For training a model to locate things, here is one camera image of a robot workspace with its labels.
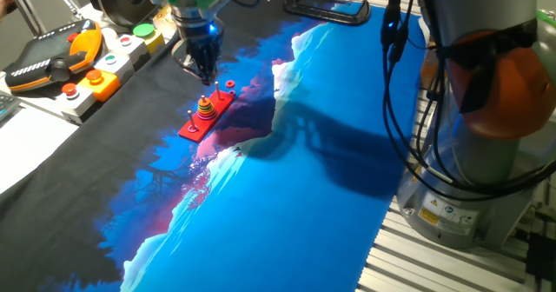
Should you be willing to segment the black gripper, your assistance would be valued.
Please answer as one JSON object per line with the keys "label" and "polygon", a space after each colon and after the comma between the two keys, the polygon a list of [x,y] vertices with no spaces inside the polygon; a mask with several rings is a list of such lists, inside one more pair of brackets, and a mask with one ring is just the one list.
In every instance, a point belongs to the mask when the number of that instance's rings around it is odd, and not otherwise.
{"label": "black gripper", "polygon": [[218,77],[217,61],[221,56],[224,37],[223,22],[213,22],[194,28],[186,28],[184,35],[187,53],[193,58],[192,73],[202,83],[211,85]]}

